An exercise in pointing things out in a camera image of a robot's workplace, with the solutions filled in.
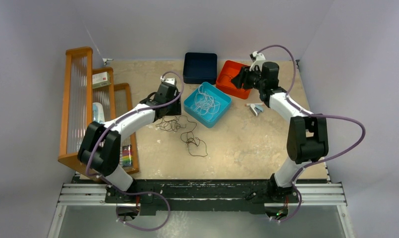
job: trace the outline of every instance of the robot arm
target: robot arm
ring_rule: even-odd
[[[291,103],[287,101],[289,96],[278,85],[279,66],[276,63],[266,62],[262,53],[254,52],[250,57],[252,65],[243,66],[231,82],[239,89],[257,89],[261,101],[289,122],[286,145],[288,157],[271,176],[268,188],[272,196],[284,196],[292,193],[292,182],[298,177],[294,176],[301,168],[327,155],[326,119],[309,117],[305,113],[312,114],[310,111],[293,107],[291,103],[302,108],[291,98]]]
[[[178,94],[179,91],[176,87],[176,80],[174,78],[163,79],[157,92],[151,93],[131,111],[114,120],[105,122],[104,124],[95,121],[90,123],[78,151],[78,160],[87,165],[92,153],[94,153],[90,168],[99,172],[120,190],[127,191],[134,180],[119,164],[121,138],[128,138],[138,129],[164,116],[180,115],[180,98],[169,106],[155,109],[151,108],[152,106],[170,102],[175,99]],[[109,127],[110,130],[103,138],[103,145],[100,145],[97,150],[93,152],[97,141],[105,132],[106,128]]]

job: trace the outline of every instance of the white wall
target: white wall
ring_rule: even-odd
[[[73,173],[57,162],[65,50],[90,43],[67,0],[0,0],[0,238],[49,232]]]
[[[283,44],[299,59],[333,0],[73,0],[104,57],[249,59]],[[288,59],[273,50],[272,59]]]
[[[314,112],[367,128],[352,152],[328,163],[342,181],[359,237],[399,237],[399,0],[337,0],[301,61]],[[360,135],[329,121],[330,154]]]

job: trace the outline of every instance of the orange tray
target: orange tray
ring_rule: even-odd
[[[245,66],[245,64],[227,60],[223,66],[223,69],[218,75],[216,87],[224,93],[233,95],[241,99],[247,99],[249,97],[250,89],[237,89],[231,83],[231,80],[238,75],[242,66]]]

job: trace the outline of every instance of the beige table surface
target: beige table surface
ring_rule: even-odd
[[[224,65],[218,62],[218,72]],[[293,66],[290,61],[279,61],[280,86],[288,89],[291,84]],[[160,76],[168,70],[182,74],[183,61],[112,61],[114,82],[129,83],[132,103],[155,92]],[[183,109],[183,101],[198,85],[186,84],[182,95],[182,115],[196,121]],[[303,107],[308,109],[306,95],[298,75],[291,92]],[[268,179],[276,172],[287,157],[286,140],[288,122],[276,112],[264,108],[258,117],[252,115],[245,103],[259,103],[259,93],[252,90],[247,100],[231,96],[232,103],[227,113],[212,128],[201,123],[194,130],[195,136],[207,143],[208,156],[192,157],[180,134],[189,131],[193,125],[178,132],[166,132],[156,128],[155,122],[136,132],[140,172],[133,174],[137,179]],[[204,153],[203,146],[191,146],[191,152]],[[325,165],[308,168],[301,179],[326,179]]]

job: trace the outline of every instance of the dark blue box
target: dark blue box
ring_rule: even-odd
[[[183,81],[189,84],[208,82],[215,84],[217,80],[217,55],[212,53],[185,54]]]

